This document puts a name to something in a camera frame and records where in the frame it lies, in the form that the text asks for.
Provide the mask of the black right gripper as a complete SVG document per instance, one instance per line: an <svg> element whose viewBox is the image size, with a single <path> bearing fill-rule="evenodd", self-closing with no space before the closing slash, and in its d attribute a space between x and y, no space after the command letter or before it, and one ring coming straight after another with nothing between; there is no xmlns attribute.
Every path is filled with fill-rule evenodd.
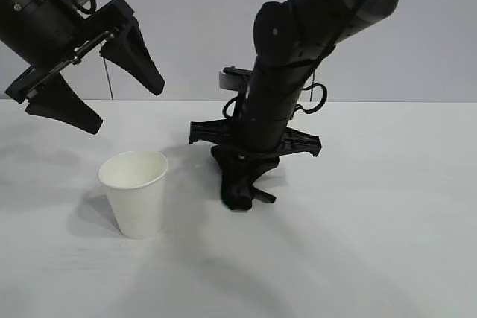
<svg viewBox="0 0 477 318"><path fill-rule="evenodd" d="M242 115L193 121L189 142L214 144L211 154L221 169L223 185L237 184L245 177L251 188L260 176L278 167L279 157L295 153L309 153L316 157L320 153L320 138L290 128L290 120L291 112L288 111L282 118L278 115ZM243 162L239 156L261 159Z"/></svg>

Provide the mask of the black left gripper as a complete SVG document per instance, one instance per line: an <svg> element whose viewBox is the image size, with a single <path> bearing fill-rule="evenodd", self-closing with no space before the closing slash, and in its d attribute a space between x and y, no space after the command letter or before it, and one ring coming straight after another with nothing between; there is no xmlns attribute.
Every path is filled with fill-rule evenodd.
<svg viewBox="0 0 477 318"><path fill-rule="evenodd" d="M125 0L112 0L83 18L77 0L1 0L1 41L29 67L6 89L25 112L96 134L103 119L59 74L102 42L100 55L125 70L150 93L165 80L152 60L139 22Z"/></svg>

